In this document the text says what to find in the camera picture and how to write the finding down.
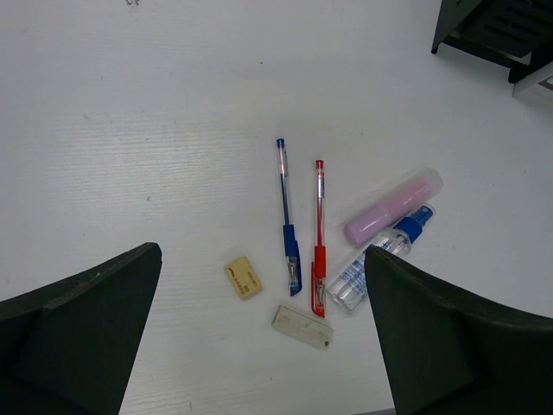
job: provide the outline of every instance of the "white eraser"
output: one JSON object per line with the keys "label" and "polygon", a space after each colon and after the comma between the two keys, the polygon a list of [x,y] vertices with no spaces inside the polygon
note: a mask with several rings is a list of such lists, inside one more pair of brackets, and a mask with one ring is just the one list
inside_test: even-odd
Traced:
{"label": "white eraser", "polygon": [[310,344],[314,348],[327,350],[334,329],[326,324],[297,313],[283,305],[278,306],[271,324],[273,329],[285,335]]}

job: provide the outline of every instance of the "blue pen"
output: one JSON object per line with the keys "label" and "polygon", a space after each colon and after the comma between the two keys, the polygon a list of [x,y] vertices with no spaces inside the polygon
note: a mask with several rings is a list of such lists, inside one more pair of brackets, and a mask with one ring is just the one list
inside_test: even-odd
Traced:
{"label": "blue pen", "polygon": [[283,195],[284,211],[284,255],[288,260],[289,274],[289,293],[293,297],[302,290],[302,266],[300,264],[300,249],[297,245],[294,225],[290,220],[288,209],[288,193],[286,191],[286,181],[288,179],[288,159],[286,157],[286,148],[284,147],[284,138],[278,138],[276,141],[278,150],[278,176],[280,178],[280,191]]}

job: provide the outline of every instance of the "pen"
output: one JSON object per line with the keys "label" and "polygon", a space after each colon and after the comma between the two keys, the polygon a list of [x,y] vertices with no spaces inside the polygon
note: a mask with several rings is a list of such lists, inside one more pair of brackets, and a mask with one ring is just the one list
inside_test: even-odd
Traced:
{"label": "pen", "polygon": [[278,176],[280,178],[280,191],[283,196],[284,211],[284,255],[288,263],[288,286],[289,294],[293,297],[302,290],[302,266],[300,264],[300,249],[297,245],[294,225],[291,223],[288,208],[288,192],[286,182],[288,179],[288,159],[286,157],[286,148],[284,147],[284,138],[278,138],[276,141],[278,150]]}
{"label": "pen", "polygon": [[325,277],[327,276],[327,248],[325,247],[325,172],[324,162],[317,160],[317,198],[315,221],[315,256],[311,264],[311,309],[319,316],[325,316]]}

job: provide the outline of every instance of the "bottle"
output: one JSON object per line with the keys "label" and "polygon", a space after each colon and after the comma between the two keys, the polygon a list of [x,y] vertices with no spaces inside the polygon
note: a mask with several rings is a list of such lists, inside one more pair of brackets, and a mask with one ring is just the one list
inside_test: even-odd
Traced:
{"label": "bottle", "polygon": [[362,246],[378,232],[437,195],[442,187],[443,180],[438,172],[426,168],[348,221],[344,232],[352,244]]}
{"label": "bottle", "polygon": [[426,222],[434,215],[435,210],[430,205],[424,205],[401,219],[394,227],[378,233],[371,244],[328,286],[328,295],[347,312],[353,312],[368,297],[365,283],[367,249],[379,246],[399,258],[404,257],[423,233]]}

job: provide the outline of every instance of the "yellow eraser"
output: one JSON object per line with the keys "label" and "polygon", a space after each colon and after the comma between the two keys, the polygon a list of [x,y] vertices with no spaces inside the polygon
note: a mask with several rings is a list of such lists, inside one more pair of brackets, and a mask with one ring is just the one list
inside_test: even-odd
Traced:
{"label": "yellow eraser", "polygon": [[225,267],[226,275],[240,298],[245,300],[261,290],[261,282],[248,258],[238,258]]}

